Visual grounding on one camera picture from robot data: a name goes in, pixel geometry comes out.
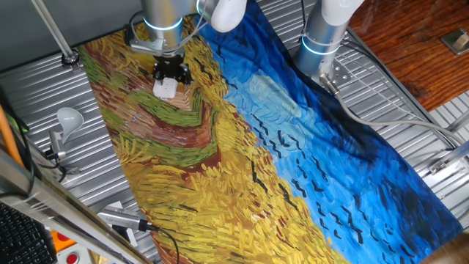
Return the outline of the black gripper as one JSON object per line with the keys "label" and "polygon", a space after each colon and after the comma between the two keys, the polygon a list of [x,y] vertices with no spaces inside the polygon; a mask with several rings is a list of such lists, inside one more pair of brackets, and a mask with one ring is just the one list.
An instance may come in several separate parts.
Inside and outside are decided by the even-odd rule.
{"label": "black gripper", "polygon": [[193,83],[189,66],[184,63],[183,55],[173,57],[156,56],[152,77],[156,81],[162,81],[164,78],[173,78],[184,85]]}

